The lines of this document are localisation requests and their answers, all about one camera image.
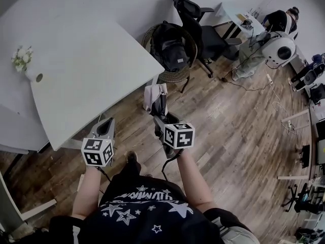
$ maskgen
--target white cable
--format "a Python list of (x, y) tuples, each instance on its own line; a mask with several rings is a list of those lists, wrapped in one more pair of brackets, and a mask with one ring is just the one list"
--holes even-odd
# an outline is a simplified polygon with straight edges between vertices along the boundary
[[(274, 110), (275, 110), (276, 112), (278, 112), (278, 111), (279, 111), (279, 106), (280, 106), (281, 108), (284, 109), (285, 113), (286, 113), (287, 116), (289, 117), (288, 111), (286, 111), (286, 109), (282, 106), (282, 104), (281, 104), (281, 100), (280, 100), (280, 98), (278, 97), (278, 95), (276, 95), (276, 93), (274, 92), (274, 89), (273, 89), (272, 85), (271, 85), (270, 83), (269, 83), (269, 85), (270, 85), (270, 87), (271, 87), (271, 89), (272, 89), (274, 95), (275, 95), (275, 96), (278, 98), (278, 100), (279, 100), (279, 101), (273, 101), (273, 102), (272, 102), (272, 106), (273, 106)], [(286, 127), (282, 122), (281, 122), (281, 125), (286, 129), (286, 133), (287, 133), (288, 135), (290, 135), (290, 133), (293, 133), (293, 134), (295, 134), (295, 135), (297, 134), (297, 133), (295, 133), (294, 131), (292, 131), (290, 128), (287, 128), (287, 127)]]

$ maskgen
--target wooden floor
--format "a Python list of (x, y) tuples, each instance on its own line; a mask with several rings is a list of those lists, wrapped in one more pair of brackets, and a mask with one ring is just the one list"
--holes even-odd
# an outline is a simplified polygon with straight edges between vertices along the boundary
[[(195, 126), (196, 140), (191, 152), (217, 205), (238, 216), (261, 243), (278, 243), (282, 238), (292, 240), (289, 235), (309, 215), (301, 212), (297, 216), (293, 209), (286, 213), (281, 204), (288, 196), (287, 187), (297, 183), (301, 189), (304, 181), (279, 181), (276, 177), (306, 173), (297, 162), (295, 145), (308, 143), (308, 133), (300, 130), (297, 136), (287, 134), (280, 124), (287, 115), (283, 109), (276, 112), (272, 107), (277, 99), (269, 86), (245, 91), (219, 80), (237, 64), (220, 58), (211, 64), (215, 78), (209, 79), (197, 63), (183, 94), (182, 84), (168, 84), (168, 109)], [(263, 66), (253, 77), (237, 83), (250, 89), (263, 88), (268, 84), (263, 69), (274, 81), (274, 90), (289, 115), (307, 108), (301, 93), (292, 93), (291, 99), (287, 78), (293, 72), (289, 67), (271, 70)], [(113, 116), (117, 121), (115, 162), (113, 167), (105, 168), (109, 176), (121, 170), (124, 155), (133, 149), (139, 155), (144, 173), (163, 178), (160, 171), (166, 157), (154, 135), (153, 118), (142, 109), (142, 103), (143, 88), (139, 88), (101, 117)], [(87, 135), (95, 122), (76, 138)], [(52, 198), (57, 200), (56, 207), (28, 221), (35, 227), (47, 227), (52, 216), (71, 213), (79, 177), (84, 172), (80, 151), (50, 148), (41, 155), (24, 156), (10, 173), (7, 184), (21, 211)], [(166, 167), (166, 174), (169, 180), (182, 186), (176, 162)], [(107, 184), (103, 177), (102, 190)]]

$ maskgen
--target basket leg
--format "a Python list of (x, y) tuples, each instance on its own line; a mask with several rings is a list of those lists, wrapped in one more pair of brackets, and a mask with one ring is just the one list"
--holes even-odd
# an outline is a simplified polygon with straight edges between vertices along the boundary
[(186, 81), (186, 83), (184, 84), (184, 86), (183, 86), (183, 88), (182, 88), (182, 91), (181, 91), (181, 93), (183, 93), (183, 92), (184, 92), (184, 90), (185, 90), (185, 87), (188, 85), (188, 83), (189, 83), (189, 76), (187, 77), (187, 81)]

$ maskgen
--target black backpack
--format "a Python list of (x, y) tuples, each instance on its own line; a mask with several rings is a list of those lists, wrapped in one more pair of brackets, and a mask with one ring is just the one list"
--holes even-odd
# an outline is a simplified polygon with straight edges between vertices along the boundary
[(163, 21), (153, 32), (150, 44), (150, 54), (166, 71), (178, 72), (188, 66), (182, 34), (172, 24)]

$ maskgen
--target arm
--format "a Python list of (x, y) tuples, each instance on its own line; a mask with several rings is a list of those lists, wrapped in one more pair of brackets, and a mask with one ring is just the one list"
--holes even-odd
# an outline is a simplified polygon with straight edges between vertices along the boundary
[(85, 219), (98, 208), (101, 173), (95, 167), (87, 167), (85, 177), (77, 193), (72, 209), (72, 217)]
[(201, 212), (217, 208), (211, 191), (188, 150), (185, 149), (177, 158), (177, 163), (188, 202)]

